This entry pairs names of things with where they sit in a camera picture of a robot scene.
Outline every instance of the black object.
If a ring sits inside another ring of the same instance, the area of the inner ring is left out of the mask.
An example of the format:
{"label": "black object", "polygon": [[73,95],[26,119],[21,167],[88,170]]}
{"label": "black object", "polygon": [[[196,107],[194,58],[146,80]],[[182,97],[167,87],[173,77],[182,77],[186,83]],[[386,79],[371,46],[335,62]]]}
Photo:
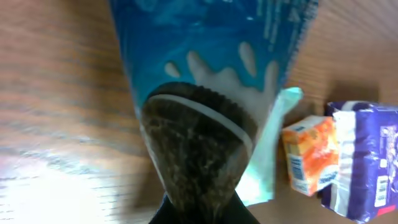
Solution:
{"label": "black object", "polygon": [[[180,221],[167,195],[164,196],[160,209],[149,224],[185,224]],[[250,211],[243,205],[235,192],[229,204],[225,207],[224,215],[219,224],[260,224]]]}

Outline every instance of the plastic wrapper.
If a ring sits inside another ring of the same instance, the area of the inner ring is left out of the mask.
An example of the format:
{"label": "plastic wrapper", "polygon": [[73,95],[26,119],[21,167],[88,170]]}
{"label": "plastic wrapper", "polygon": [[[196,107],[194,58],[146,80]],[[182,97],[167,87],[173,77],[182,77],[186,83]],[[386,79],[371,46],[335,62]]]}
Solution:
{"label": "plastic wrapper", "polygon": [[269,115],[249,165],[236,187],[240,199],[245,206],[268,202],[274,198],[275,161],[279,130],[283,117],[303,97],[300,88],[293,87],[282,90]]}
{"label": "plastic wrapper", "polygon": [[317,1],[110,0],[136,115],[184,223],[219,223]]}
{"label": "plastic wrapper", "polygon": [[338,173],[339,147],[332,117],[311,115],[282,131],[292,188],[307,196]]}
{"label": "plastic wrapper", "polygon": [[328,104],[341,146],[339,173],[323,206],[364,223],[398,205],[398,108],[362,101]]}

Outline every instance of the wood grain surface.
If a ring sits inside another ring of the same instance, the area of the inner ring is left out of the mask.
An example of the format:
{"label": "wood grain surface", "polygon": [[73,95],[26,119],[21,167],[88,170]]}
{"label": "wood grain surface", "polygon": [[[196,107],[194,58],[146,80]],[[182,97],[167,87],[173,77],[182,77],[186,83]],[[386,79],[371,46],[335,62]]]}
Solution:
{"label": "wood grain surface", "polygon": [[[5,0],[0,10],[0,223],[147,223],[163,190],[139,133],[105,0]],[[398,105],[398,0],[323,0],[289,86]],[[290,190],[280,162],[261,223],[350,223]],[[395,223],[397,213],[373,223]]]}

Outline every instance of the purple snack package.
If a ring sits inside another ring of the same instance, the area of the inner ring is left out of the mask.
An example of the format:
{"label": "purple snack package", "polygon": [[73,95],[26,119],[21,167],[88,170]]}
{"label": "purple snack package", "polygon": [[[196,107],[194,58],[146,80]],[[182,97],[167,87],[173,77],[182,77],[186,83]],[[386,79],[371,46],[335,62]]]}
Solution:
{"label": "purple snack package", "polygon": [[339,174],[322,205],[357,223],[398,206],[398,108],[365,101],[329,103],[341,147]]}

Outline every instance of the small orange box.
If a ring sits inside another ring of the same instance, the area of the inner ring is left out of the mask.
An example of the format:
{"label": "small orange box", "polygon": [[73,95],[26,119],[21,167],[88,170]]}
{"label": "small orange box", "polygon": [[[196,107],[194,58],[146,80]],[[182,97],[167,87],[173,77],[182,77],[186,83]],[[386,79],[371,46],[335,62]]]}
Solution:
{"label": "small orange box", "polygon": [[339,147],[332,117],[309,116],[282,130],[292,188],[312,196],[335,179]]}

